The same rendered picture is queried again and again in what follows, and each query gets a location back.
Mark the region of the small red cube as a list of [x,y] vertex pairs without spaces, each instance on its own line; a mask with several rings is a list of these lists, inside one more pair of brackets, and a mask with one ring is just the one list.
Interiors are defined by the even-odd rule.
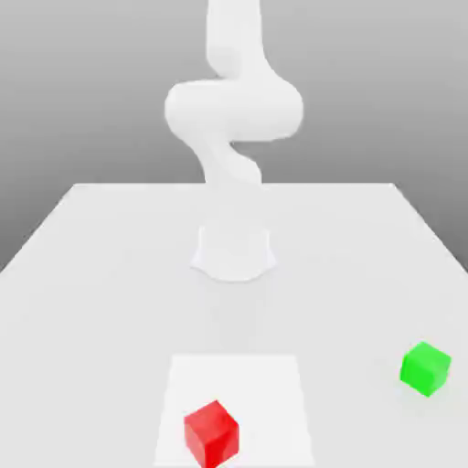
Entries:
[[184,417],[184,436],[200,468],[217,468],[239,453],[239,424],[218,400]]

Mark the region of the small green cube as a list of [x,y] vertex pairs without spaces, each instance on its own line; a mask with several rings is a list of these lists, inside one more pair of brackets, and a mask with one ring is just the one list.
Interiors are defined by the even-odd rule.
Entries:
[[451,356],[421,341],[404,355],[399,379],[428,398],[446,382],[451,363]]

